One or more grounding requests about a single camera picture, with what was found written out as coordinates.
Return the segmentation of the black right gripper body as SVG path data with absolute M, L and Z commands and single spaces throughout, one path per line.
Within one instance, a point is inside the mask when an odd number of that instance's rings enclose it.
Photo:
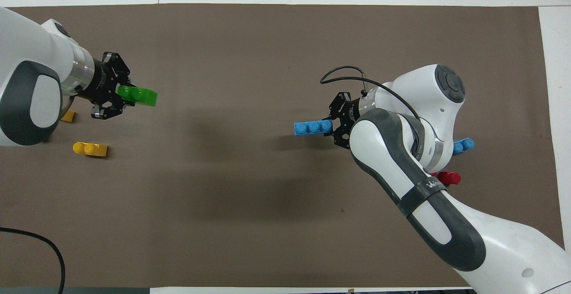
M 344 130 L 350 131 L 360 117 L 360 99 L 347 100 L 344 102 Z

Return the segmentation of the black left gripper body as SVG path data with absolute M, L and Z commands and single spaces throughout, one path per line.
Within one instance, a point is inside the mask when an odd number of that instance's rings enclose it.
M 106 62 L 94 59 L 94 75 L 90 84 L 80 91 L 80 97 L 92 104 L 104 105 L 111 103 L 112 108 L 119 107 L 119 98 L 116 94 L 118 84 L 116 67 L 117 58 L 109 58 Z

